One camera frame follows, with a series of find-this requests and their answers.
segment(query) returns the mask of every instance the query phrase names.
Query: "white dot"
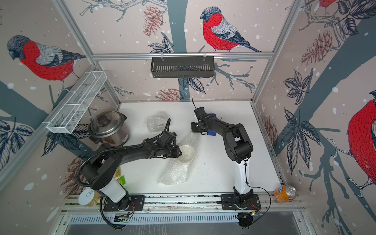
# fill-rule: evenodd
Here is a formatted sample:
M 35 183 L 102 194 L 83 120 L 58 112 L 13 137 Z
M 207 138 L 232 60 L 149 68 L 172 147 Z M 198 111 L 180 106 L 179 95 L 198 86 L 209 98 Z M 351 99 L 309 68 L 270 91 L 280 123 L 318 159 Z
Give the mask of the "white dot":
M 34 187 L 34 183 L 28 183 L 25 187 L 24 190 L 31 190 Z

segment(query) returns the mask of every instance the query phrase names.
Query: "plastic bag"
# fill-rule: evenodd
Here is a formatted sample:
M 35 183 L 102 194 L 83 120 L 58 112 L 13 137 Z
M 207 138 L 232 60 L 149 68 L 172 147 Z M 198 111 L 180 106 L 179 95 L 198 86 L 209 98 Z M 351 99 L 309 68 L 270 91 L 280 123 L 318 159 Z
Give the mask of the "plastic bag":
M 158 112 L 156 115 L 150 116 L 147 119 L 146 126 L 150 132 L 163 131 L 167 120 L 168 117 L 165 112 Z
M 179 145 L 182 155 L 178 158 L 171 158 L 166 169 L 159 176 L 157 183 L 175 185 L 188 180 L 194 168 L 197 145 L 200 133 L 190 133 Z

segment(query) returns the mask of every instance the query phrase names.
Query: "bullfinch illustration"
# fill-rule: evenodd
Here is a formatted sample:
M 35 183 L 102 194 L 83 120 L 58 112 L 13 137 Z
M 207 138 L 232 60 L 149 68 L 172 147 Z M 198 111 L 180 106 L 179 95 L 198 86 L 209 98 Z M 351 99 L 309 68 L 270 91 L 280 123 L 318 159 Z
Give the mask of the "bullfinch illustration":
M 203 19 L 204 38 L 209 45 L 214 47 L 213 52 L 216 50 L 227 50 L 229 52 L 235 47 L 245 47 L 260 52 L 240 35 L 235 26 L 227 22 L 218 7 L 206 8 L 200 19 Z
M 376 99 L 376 91 L 370 93 Z M 376 100 L 369 101 L 350 120 L 347 135 L 349 139 L 350 151 L 338 149 L 357 162 L 362 170 L 367 174 L 368 180 L 362 186 L 351 181 L 358 189 L 358 197 L 363 197 L 363 189 L 369 185 L 376 184 Z
M 86 56 L 78 53 L 67 52 L 54 46 L 42 45 L 31 41 L 28 37 L 17 35 L 7 44 L 9 55 L 12 59 L 19 58 L 35 75 L 45 80 L 59 80 L 64 88 L 64 79 L 73 72 L 73 67 L 78 60 Z

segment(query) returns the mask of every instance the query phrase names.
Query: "stainless steel pot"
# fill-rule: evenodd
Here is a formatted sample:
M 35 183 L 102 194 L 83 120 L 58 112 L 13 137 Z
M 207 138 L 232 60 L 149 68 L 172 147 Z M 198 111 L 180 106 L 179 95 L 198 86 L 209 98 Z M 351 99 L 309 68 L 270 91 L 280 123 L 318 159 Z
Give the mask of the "stainless steel pot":
M 94 143 L 123 145 L 129 138 L 129 128 L 124 123 L 127 117 L 116 111 L 106 111 L 96 116 L 89 125 L 90 139 Z

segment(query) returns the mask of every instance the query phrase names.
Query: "white table surface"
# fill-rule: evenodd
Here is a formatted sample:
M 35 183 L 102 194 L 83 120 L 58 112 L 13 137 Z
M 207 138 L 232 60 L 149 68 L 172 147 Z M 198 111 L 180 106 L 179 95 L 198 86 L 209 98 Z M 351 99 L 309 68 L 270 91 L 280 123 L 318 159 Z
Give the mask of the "white table surface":
M 212 101 L 195 102 L 196 107 L 203 106 L 206 113 L 215 113 L 217 117 L 231 124 L 244 125 L 254 150 L 249 159 L 251 186 L 259 186 L 274 191 L 280 182 L 261 131 L 248 101 Z M 159 132 L 150 133 L 146 121 L 149 116 L 165 111 L 171 118 L 170 131 L 177 134 L 179 144 L 191 131 L 191 122 L 197 121 L 191 102 L 136 102 L 122 103 L 119 112 L 127 116 L 126 124 L 130 129 L 130 138 L 125 145 L 139 144 Z M 121 173 L 125 176 L 124 187 L 129 193 L 223 193 L 233 192 L 234 164 L 227 156 L 222 136 L 200 136 L 195 156 L 195 168 L 187 182 L 177 185 L 157 183 L 169 159 L 142 159 L 123 164 Z

